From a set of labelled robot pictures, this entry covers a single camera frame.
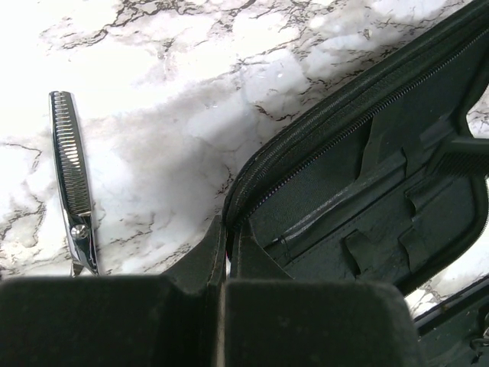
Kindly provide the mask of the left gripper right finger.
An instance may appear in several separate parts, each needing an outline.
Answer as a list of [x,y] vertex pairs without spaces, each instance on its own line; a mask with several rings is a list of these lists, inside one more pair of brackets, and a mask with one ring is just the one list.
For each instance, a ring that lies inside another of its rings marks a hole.
[[289,278],[236,233],[225,283],[226,366],[421,366],[423,353],[402,294],[392,285]]

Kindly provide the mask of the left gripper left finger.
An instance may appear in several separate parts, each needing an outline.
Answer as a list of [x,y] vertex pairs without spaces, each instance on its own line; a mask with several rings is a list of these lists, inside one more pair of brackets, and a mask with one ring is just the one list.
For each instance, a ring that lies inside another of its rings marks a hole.
[[158,275],[1,283],[3,366],[211,366],[225,228]]

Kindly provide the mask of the black zip tool case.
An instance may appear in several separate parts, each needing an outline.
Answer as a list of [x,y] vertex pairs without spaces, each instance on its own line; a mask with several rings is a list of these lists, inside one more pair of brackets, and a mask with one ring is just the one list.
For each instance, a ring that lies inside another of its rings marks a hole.
[[439,118],[488,85],[488,3],[473,1],[363,72],[243,166],[222,211],[298,281],[408,294],[487,224],[486,178],[425,175]]

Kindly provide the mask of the curved black handle comb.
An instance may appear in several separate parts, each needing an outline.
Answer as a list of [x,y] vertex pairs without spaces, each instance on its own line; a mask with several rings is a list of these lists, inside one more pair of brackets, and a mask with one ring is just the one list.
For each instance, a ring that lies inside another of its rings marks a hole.
[[488,177],[488,139],[473,136],[467,122],[469,110],[480,98],[466,96],[456,109],[439,118],[446,135],[425,162],[425,175]]

